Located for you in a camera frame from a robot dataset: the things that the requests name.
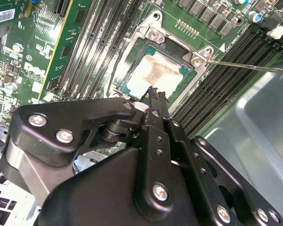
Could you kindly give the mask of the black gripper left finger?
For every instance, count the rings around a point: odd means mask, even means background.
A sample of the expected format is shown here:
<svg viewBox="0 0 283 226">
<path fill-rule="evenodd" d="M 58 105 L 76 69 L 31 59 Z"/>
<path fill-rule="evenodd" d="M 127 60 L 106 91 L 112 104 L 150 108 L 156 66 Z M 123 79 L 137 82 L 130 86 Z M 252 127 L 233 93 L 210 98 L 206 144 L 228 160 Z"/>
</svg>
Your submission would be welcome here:
<svg viewBox="0 0 283 226">
<path fill-rule="evenodd" d="M 18 108 L 0 161 L 4 175 L 42 209 L 58 185 L 133 148 L 139 152 L 135 206 L 145 218 L 166 218 L 174 207 L 174 185 L 159 94 L 149 89 L 137 103 L 118 97 Z"/>
</svg>

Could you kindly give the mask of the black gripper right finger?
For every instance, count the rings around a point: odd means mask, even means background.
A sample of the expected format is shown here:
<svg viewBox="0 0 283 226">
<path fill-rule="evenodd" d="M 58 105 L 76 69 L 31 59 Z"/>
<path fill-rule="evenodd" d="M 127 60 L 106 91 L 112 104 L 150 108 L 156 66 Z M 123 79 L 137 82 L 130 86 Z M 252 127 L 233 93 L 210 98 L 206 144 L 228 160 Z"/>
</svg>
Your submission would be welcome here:
<svg viewBox="0 0 283 226">
<path fill-rule="evenodd" d="M 174 166 L 175 209 L 164 226 L 283 226 L 280 213 L 203 137 L 188 138 L 159 94 Z"/>
</svg>

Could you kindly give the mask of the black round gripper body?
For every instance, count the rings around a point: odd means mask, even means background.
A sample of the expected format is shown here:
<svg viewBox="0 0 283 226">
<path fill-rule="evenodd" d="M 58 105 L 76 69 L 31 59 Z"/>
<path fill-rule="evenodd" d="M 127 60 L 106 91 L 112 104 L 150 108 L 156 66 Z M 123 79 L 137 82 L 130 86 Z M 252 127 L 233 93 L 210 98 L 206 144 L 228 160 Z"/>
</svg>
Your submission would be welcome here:
<svg viewBox="0 0 283 226">
<path fill-rule="evenodd" d="M 172 212 L 163 220 L 146 219 L 134 202 L 139 152 L 114 154 L 58 185 L 37 218 L 40 226 L 211 226 L 197 212 L 180 166 L 171 164 L 175 190 Z"/>
</svg>

